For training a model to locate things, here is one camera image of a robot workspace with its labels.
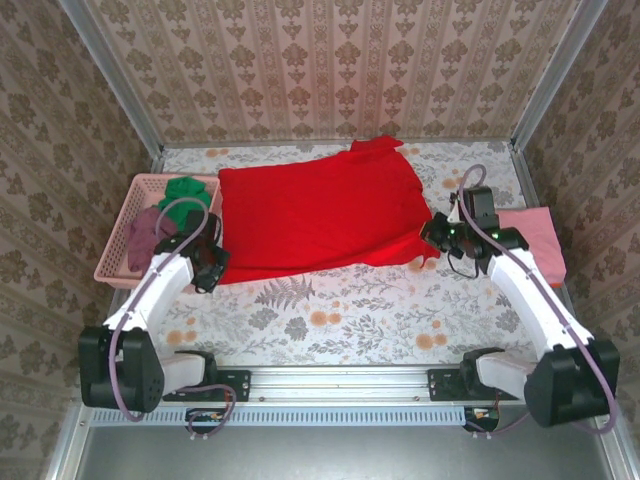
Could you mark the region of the red t-shirt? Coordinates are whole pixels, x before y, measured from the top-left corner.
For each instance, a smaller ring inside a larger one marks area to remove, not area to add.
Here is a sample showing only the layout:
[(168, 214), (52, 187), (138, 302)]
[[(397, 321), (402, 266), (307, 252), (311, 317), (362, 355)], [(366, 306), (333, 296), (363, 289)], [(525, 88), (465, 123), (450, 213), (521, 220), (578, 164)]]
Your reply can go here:
[(432, 212), (402, 145), (381, 136), (317, 160), (221, 170), (223, 284), (439, 258), (420, 237)]

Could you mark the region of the purple t-shirt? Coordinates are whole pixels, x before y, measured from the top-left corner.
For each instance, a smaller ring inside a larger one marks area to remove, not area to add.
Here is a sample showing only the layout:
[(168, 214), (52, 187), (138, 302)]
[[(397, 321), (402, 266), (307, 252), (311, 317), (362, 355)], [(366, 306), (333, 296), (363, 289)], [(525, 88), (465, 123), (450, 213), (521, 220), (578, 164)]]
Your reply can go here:
[(151, 264), (154, 249), (158, 242), (177, 232), (176, 224), (167, 216), (160, 222), (159, 234), (156, 223), (161, 211), (157, 207), (148, 207), (125, 226), (127, 245), (127, 266), (133, 273), (144, 274)]

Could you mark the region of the green t-shirt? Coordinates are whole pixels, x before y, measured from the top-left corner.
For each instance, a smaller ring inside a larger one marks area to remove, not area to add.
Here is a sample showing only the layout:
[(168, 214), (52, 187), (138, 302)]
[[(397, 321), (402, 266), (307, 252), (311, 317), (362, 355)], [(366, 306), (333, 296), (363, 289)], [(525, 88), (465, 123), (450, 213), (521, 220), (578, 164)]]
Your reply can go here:
[[(193, 177), (177, 177), (167, 182), (165, 196), (158, 202), (157, 207), (164, 210), (171, 202), (182, 198), (195, 198), (207, 207), (211, 204), (211, 196), (206, 190), (206, 184)], [(191, 210), (202, 211), (198, 203), (193, 201), (182, 202), (171, 207), (166, 215), (176, 224), (185, 223)]]

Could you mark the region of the pink folded t-shirt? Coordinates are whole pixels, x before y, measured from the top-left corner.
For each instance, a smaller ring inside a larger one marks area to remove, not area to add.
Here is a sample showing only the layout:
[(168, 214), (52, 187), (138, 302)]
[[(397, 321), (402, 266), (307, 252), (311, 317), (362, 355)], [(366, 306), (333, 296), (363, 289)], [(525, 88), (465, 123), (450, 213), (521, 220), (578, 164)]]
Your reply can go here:
[(560, 287), (567, 273), (548, 207), (499, 210), (501, 228), (514, 227), (529, 244), (536, 264), (551, 287)]

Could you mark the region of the pink plastic basket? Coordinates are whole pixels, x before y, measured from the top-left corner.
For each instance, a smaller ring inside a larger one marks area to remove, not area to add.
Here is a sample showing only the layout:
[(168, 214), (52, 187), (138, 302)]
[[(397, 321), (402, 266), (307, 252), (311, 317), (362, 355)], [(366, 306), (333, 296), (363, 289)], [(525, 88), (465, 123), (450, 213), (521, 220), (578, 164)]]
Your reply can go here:
[(94, 272), (98, 282), (135, 288), (158, 250), (174, 234), (187, 238), (208, 211), (205, 235), (219, 237), (222, 195), (215, 176), (138, 174), (134, 177)]

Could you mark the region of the grey metal sheet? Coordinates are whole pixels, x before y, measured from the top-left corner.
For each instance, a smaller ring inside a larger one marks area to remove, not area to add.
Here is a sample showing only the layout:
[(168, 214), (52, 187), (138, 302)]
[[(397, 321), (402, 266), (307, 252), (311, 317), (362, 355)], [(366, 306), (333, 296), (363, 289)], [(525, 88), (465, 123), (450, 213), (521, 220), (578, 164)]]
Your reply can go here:
[(491, 439), (461, 428), (98, 428), (77, 480), (612, 480), (595, 438), (525, 423)]

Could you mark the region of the aluminium table back rail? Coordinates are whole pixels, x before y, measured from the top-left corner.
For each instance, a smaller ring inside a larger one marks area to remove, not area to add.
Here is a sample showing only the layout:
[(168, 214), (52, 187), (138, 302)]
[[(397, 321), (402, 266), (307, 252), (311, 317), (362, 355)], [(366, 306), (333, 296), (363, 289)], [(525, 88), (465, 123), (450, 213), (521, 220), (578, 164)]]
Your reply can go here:
[[(267, 146), (324, 146), (343, 145), (350, 146), (354, 140), (365, 141), (369, 139), (307, 139), (307, 140), (265, 140), (265, 141), (222, 141), (222, 142), (201, 142), (201, 143), (165, 143), (163, 151), (167, 149), (188, 149), (188, 148), (235, 148), (235, 147), (267, 147)], [(422, 137), (422, 138), (399, 138), (404, 144), (407, 143), (477, 143), (477, 142), (503, 142), (512, 144), (512, 139), (508, 137)]]

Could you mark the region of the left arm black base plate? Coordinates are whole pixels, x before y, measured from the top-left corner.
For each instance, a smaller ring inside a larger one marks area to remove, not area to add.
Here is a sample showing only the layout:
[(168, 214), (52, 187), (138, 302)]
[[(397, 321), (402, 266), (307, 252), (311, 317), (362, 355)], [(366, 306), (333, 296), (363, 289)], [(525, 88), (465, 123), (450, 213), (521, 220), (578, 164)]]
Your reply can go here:
[(236, 394), (237, 402), (249, 400), (251, 372), (249, 370), (219, 370), (199, 384), (183, 387), (162, 397), (165, 402), (230, 402), (232, 395), (225, 389), (209, 389), (211, 385), (226, 385)]

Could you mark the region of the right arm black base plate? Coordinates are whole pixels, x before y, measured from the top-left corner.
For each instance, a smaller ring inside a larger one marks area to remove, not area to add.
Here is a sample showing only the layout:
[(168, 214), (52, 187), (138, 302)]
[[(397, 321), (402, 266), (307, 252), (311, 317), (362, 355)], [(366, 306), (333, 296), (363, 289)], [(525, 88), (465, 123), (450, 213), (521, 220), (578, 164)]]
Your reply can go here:
[(480, 385), (469, 390), (458, 368), (427, 371), (429, 397), (435, 402), (516, 400), (506, 392)]

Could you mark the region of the aluminium mounting rail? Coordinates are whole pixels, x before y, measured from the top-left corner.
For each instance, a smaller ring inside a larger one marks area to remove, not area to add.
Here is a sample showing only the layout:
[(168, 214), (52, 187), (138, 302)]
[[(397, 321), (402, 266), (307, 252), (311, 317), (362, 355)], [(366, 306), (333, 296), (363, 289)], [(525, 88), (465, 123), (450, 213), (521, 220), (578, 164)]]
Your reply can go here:
[[(300, 406), (306, 404), (408, 404), (433, 403), (429, 397), (427, 371), (433, 366), (376, 366), (376, 367), (269, 367), (255, 368), (251, 372), (251, 388), (248, 403), (263, 402), (274, 405)], [(219, 370), (209, 366), (204, 379), (213, 377)], [(186, 377), (175, 372), (165, 379), (153, 374), (139, 384), (143, 393), (150, 395), (155, 408), (162, 397), (178, 391), (179, 381)], [(471, 404), (491, 401), (444, 401), (436, 403)]]

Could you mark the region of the aluminium corner post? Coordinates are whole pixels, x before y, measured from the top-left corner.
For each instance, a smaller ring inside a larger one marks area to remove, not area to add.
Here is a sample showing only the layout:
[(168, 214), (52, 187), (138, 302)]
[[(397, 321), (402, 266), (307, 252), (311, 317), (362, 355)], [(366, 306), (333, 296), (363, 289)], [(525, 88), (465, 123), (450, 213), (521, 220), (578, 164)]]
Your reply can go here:
[(531, 139), (607, 3), (608, 0), (580, 0), (511, 135), (516, 151), (522, 151)]
[(149, 155), (159, 159), (163, 149), (160, 136), (126, 75), (124, 63), (116, 58), (85, 0), (59, 1)]

